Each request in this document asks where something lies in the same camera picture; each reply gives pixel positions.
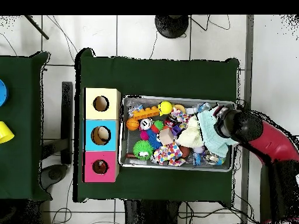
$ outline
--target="green spiky ball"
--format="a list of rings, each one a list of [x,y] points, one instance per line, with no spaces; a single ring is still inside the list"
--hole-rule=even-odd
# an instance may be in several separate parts
[[[160,131],[161,129],[163,129],[163,127],[164,127],[164,124],[163,124],[163,122],[161,121],[161,120],[156,120],[155,122],[154,122],[154,125],[156,126],[156,128]]]
[[[144,140],[138,141],[133,147],[133,153],[135,154],[136,158],[140,160],[148,160],[151,157],[153,151],[154,149],[150,145],[150,143]],[[148,152],[148,156],[140,156],[140,152]]]

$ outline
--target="light blue cloth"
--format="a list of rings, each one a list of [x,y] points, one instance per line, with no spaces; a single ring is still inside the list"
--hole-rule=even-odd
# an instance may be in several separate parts
[[[220,157],[226,157],[228,152],[227,145],[236,145],[238,142],[231,138],[222,138],[216,133],[214,124],[217,122],[217,119],[213,116],[216,109],[217,107],[202,111],[197,114],[197,118],[199,120],[203,142],[208,151]]]

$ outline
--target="yellow cone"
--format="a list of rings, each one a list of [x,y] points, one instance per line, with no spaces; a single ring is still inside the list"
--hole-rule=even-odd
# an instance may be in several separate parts
[[[11,140],[15,135],[7,127],[7,125],[0,121],[0,144]]]

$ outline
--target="dark green tablecloth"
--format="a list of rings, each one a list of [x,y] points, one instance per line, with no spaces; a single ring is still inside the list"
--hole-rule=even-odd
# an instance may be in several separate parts
[[[121,167],[115,183],[82,182],[82,92],[116,88],[122,95],[235,101],[237,59],[168,61],[97,58],[87,48],[76,57],[74,200],[127,198],[222,201],[231,204],[232,171],[177,171]]]
[[[39,184],[41,161],[41,68],[47,52],[0,56],[0,79],[9,90],[0,121],[15,137],[0,144],[0,198],[49,200]]]

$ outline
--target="yellow toy block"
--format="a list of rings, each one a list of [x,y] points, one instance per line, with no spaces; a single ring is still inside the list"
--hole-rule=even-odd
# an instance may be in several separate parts
[[[87,120],[119,120],[120,92],[117,89],[85,88]]]
[[[152,108],[141,109],[140,111],[133,111],[133,119],[140,120],[143,118],[150,118],[159,115],[159,109],[156,106]]]

